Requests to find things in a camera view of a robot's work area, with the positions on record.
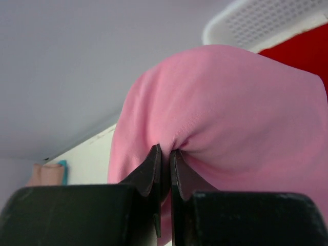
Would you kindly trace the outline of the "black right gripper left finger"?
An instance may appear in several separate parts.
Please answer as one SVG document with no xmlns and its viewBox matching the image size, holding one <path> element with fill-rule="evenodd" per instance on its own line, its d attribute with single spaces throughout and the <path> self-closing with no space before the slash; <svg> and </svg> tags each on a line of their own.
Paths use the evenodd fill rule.
<svg viewBox="0 0 328 246">
<path fill-rule="evenodd" d="M 118 184 L 26 187 L 1 211 L 1 245 L 154 245 L 161 149 Z"/>
</svg>

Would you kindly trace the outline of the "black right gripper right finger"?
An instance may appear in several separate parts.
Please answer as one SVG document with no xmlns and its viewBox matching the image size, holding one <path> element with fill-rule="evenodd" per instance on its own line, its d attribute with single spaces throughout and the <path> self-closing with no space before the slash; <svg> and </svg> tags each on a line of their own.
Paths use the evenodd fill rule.
<svg viewBox="0 0 328 246">
<path fill-rule="evenodd" d="M 305 195 L 224 192 L 170 155 L 174 245 L 327 245 L 322 216 Z"/>
</svg>

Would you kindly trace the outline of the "pink polo shirt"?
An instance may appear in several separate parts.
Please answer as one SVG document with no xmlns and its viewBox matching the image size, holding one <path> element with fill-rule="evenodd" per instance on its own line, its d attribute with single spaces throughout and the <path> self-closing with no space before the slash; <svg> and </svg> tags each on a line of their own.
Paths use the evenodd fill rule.
<svg viewBox="0 0 328 246">
<path fill-rule="evenodd" d="M 226 45 L 175 54 L 131 87 L 115 127 L 109 183 L 160 145 L 221 191 L 308 196 L 327 221 L 327 96 L 319 76 Z"/>
</svg>

